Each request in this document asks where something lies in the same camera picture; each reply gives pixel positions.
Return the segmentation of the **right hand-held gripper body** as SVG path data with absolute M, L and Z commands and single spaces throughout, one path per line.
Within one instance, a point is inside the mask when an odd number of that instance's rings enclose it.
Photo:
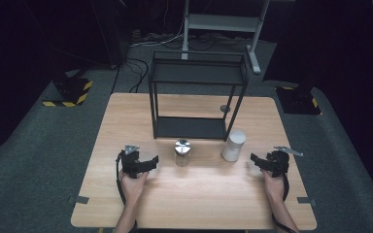
M 268 152 L 266 158 L 272 163 L 270 172 L 273 178 L 280 177 L 288 171 L 289 155 L 303 156 L 304 153 L 285 146 L 276 146 L 273 151 Z

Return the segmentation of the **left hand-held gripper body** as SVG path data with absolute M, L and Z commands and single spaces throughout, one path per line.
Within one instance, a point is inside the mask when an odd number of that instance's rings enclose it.
M 119 153 L 121 168 L 132 179 L 136 179 L 140 173 L 148 172 L 139 170 L 138 149 L 138 146 L 125 145 L 124 149 Z

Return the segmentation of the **white lidded container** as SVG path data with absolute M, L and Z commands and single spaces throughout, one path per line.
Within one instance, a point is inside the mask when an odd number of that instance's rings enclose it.
M 241 148 L 246 142 L 246 134 L 242 130 L 231 131 L 221 156 L 228 162 L 236 162 L 239 159 Z

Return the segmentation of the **black metal shelf rack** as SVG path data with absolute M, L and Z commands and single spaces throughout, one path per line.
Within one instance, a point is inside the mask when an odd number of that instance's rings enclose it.
M 226 140 L 249 83 L 241 52 L 156 50 L 148 77 L 155 138 Z M 227 105 L 230 112 L 220 111 Z

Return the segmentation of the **person's right hand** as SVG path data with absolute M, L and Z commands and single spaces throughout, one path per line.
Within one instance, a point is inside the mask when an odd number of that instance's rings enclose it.
M 261 171 L 264 178 L 265 192 L 268 200 L 271 203 L 283 203 L 285 194 L 285 183 L 282 176 L 273 178 L 272 175 L 266 171 Z

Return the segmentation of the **person's left hand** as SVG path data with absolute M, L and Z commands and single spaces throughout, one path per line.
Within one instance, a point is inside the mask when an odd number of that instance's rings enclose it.
M 149 172 L 144 172 L 136 179 L 130 178 L 126 173 L 119 172 L 119 181 L 125 198 L 124 206 L 135 208 L 140 200 Z

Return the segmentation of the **grey tape tab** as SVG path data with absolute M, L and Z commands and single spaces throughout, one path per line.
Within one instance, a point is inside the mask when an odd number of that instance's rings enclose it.
M 315 207 L 318 205 L 318 202 L 315 198 L 310 197 L 298 197 L 297 202 L 299 204 L 310 204 L 312 207 Z
M 86 205 L 88 203 L 88 200 L 89 200 L 88 197 L 77 195 L 77 196 L 69 196 L 67 202 L 69 204 L 79 203 L 79 204 L 85 204 Z

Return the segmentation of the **yellow black striped base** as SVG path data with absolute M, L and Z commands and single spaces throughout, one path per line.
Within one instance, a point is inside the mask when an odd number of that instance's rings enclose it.
M 67 78 L 55 82 L 54 87 L 62 97 L 61 100 L 42 100 L 45 107 L 76 107 L 82 105 L 92 86 L 92 81 L 85 78 Z
M 285 114 L 318 116 L 322 113 L 312 87 L 277 87 L 276 93 Z

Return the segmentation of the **grey metal stand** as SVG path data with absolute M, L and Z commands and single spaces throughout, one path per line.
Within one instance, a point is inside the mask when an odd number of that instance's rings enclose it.
M 181 58 L 188 59 L 188 31 L 190 29 L 250 32 L 253 33 L 252 42 L 247 45 L 247 55 L 250 59 L 253 72 L 256 75 L 261 73 L 255 48 L 260 36 L 260 32 L 266 17 L 266 13 L 271 0 L 261 0 L 261 8 L 258 17 L 233 17 L 204 14 L 191 14 L 189 12 L 189 0 L 185 0 L 184 8 L 184 36 Z

